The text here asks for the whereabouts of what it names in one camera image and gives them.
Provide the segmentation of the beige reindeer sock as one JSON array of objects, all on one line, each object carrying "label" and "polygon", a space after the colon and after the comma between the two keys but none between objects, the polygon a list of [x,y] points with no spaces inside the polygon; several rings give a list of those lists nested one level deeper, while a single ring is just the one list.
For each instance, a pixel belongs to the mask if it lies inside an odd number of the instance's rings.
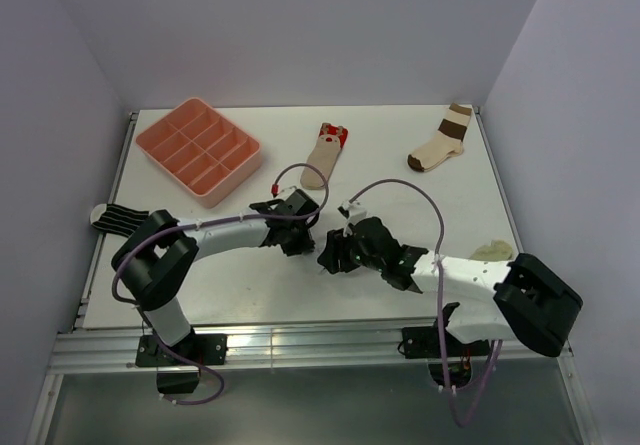
[{"label": "beige reindeer sock", "polygon": [[300,177],[300,185],[306,190],[320,190],[328,182],[339,155],[348,139],[349,131],[343,126],[323,123],[315,146],[309,154]]}]

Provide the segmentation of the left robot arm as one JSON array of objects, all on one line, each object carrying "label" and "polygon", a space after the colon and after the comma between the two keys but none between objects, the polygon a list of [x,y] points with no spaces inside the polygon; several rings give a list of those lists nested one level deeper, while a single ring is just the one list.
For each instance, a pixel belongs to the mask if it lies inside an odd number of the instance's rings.
[{"label": "left robot arm", "polygon": [[286,198],[249,205],[239,214],[211,220],[179,220],[166,210],[151,213],[111,261],[116,283],[132,295],[155,332],[159,353],[183,364],[195,351],[195,332],[177,294],[192,264],[243,248],[278,247],[287,256],[314,250],[311,228],[321,206],[294,189]]}]

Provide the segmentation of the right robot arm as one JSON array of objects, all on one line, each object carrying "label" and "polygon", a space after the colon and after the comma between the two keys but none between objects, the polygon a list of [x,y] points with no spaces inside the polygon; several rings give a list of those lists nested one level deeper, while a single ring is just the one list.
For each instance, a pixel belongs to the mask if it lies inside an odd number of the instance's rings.
[{"label": "right robot arm", "polygon": [[536,256],[479,261],[403,245],[377,217],[328,232],[318,258],[329,273],[364,267],[400,291],[431,293],[443,318],[435,348],[457,353],[483,340],[517,340],[546,357],[561,354],[583,300]]}]

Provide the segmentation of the pink compartment organizer tray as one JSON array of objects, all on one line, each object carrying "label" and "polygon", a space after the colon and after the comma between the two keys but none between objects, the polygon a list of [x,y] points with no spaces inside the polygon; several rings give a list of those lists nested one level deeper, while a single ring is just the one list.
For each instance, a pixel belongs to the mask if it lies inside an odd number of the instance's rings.
[{"label": "pink compartment organizer tray", "polygon": [[206,209],[229,196],[263,161],[256,138],[199,98],[168,112],[135,143]]}]

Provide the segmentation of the cream brown striped sock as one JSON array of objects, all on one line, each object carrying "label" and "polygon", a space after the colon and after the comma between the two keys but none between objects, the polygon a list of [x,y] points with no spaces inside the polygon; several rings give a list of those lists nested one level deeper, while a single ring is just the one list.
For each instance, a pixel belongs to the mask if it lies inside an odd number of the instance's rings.
[{"label": "cream brown striped sock", "polygon": [[471,107],[452,103],[432,137],[408,155],[409,168],[426,173],[447,159],[461,155],[472,114]]}]

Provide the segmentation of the pale green ankle sock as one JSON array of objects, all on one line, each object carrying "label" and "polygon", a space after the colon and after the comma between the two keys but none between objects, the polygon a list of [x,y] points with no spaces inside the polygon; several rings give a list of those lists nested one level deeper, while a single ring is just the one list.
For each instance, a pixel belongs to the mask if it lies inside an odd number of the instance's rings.
[{"label": "pale green ankle sock", "polygon": [[478,247],[469,259],[482,262],[500,262],[509,261],[513,256],[513,247],[508,242],[497,239]]}]

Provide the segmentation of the black white striped ankle sock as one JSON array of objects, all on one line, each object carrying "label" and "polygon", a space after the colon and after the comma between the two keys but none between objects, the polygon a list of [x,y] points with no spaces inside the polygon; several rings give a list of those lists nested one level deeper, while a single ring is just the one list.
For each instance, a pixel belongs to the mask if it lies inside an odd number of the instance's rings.
[{"label": "black white striped ankle sock", "polygon": [[148,218],[148,211],[131,209],[115,203],[96,205],[89,221],[101,233],[130,237]]}]

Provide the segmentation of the aluminium table front rail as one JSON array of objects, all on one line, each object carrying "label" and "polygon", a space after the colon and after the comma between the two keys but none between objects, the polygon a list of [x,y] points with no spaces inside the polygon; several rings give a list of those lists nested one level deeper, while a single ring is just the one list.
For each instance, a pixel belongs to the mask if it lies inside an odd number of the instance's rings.
[{"label": "aluminium table front rail", "polygon": [[[199,334],[224,334],[227,352],[221,371],[295,367],[390,365],[401,330],[428,326],[427,320],[340,321],[256,326],[200,326]],[[57,336],[47,366],[50,375],[138,372],[134,365],[139,327],[79,329]]]}]

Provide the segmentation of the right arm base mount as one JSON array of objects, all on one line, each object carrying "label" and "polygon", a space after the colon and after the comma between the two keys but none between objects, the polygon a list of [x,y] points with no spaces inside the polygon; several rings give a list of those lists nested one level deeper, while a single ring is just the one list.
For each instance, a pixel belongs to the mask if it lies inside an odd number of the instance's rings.
[{"label": "right arm base mount", "polygon": [[[464,389],[477,381],[474,377],[472,359],[476,357],[489,359],[492,353],[490,342],[480,340],[463,344],[446,332],[445,345],[451,385],[457,389]],[[407,360],[425,359],[436,386],[445,385],[439,335],[435,325],[402,328],[397,351]]]}]

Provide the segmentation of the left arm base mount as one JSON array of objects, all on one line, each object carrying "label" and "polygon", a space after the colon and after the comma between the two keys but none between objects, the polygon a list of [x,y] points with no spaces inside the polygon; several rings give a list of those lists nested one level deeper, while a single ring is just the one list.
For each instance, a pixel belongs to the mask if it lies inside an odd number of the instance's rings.
[{"label": "left arm base mount", "polygon": [[[224,378],[213,366],[225,363],[227,338],[226,334],[191,332],[178,344],[168,346],[155,333],[143,335],[134,365],[156,370],[156,388],[163,398],[182,405],[207,403],[218,398],[225,388]],[[213,395],[187,399],[205,378],[213,378],[218,385]]]}]

